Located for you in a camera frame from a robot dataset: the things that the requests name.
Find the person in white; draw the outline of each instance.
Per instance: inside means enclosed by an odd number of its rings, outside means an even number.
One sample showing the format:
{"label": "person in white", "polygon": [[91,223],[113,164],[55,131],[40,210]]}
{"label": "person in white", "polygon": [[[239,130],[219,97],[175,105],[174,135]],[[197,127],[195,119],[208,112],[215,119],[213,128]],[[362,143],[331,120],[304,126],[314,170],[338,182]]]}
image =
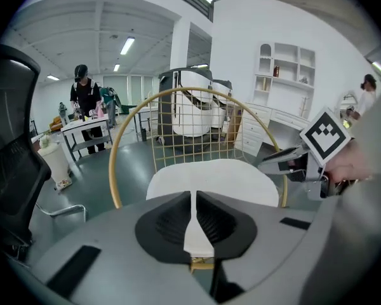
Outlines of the person in white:
{"label": "person in white", "polygon": [[360,97],[356,110],[350,112],[350,116],[354,119],[359,119],[364,113],[371,108],[377,99],[375,89],[377,88],[375,78],[371,74],[366,74],[364,83],[361,84],[361,89],[364,90]]}

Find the chair leg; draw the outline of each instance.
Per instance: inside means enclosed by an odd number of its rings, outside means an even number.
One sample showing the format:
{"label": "chair leg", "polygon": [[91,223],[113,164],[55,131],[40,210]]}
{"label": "chair leg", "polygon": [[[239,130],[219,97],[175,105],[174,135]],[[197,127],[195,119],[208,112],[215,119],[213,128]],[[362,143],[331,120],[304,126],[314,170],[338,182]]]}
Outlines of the chair leg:
{"label": "chair leg", "polygon": [[73,206],[70,206],[70,207],[67,207],[67,208],[64,208],[64,209],[60,209],[60,210],[57,210],[57,211],[54,211],[54,212],[48,212],[48,211],[42,209],[41,206],[38,203],[36,203],[36,206],[44,214],[49,215],[51,217],[57,217],[59,215],[68,215],[68,214],[72,214],[72,213],[75,213],[75,212],[83,212],[83,222],[86,222],[86,216],[88,214],[88,211],[86,210],[84,205],[73,205]]}

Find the chair backrest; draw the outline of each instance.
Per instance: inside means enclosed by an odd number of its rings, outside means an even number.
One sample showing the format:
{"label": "chair backrest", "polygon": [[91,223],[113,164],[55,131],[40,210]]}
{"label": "chair backrest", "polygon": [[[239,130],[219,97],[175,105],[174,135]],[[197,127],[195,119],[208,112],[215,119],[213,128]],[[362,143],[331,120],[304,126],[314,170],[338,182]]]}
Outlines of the chair backrest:
{"label": "chair backrest", "polygon": [[27,55],[0,46],[0,237],[8,245],[29,245],[34,204],[51,175],[29,137],[39,72]]}

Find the black slot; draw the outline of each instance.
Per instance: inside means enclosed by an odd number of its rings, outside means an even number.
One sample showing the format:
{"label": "black slot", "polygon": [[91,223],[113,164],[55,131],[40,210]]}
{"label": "black slot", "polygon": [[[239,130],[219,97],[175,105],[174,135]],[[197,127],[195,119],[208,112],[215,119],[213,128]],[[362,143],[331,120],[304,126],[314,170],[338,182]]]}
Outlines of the black slot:
{"label": "black slot", "polygon": [[295,228],[303,229],[305,231],[307,231],[309,229],[309,227],[311,226],[310,222],[298,220],[298,219],[294,219],[294,218],[289,218],[289,217],[283,218],[280,221],[280,223],[282,223],[284,225],[292,226]]}
{"label": "black slot", "polygon": [[94,263],[100,251],[96,247],[82,246],[46,284],[48,288],[68,299]]}

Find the white column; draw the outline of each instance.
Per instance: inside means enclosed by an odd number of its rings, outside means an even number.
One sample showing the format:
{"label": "white column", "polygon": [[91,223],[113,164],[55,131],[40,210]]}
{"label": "white column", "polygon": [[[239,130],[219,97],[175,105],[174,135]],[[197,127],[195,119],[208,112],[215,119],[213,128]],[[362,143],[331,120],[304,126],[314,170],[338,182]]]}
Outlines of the white column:
{"label": "white column", "polygon": [[131,76],[127,75],[127,99],[130,105],[133,105],[133,99],[131,98]]}
{"label": "white column", "polygon": [[173,26],[170,69],[187,66],[191,22],[181,18]]}

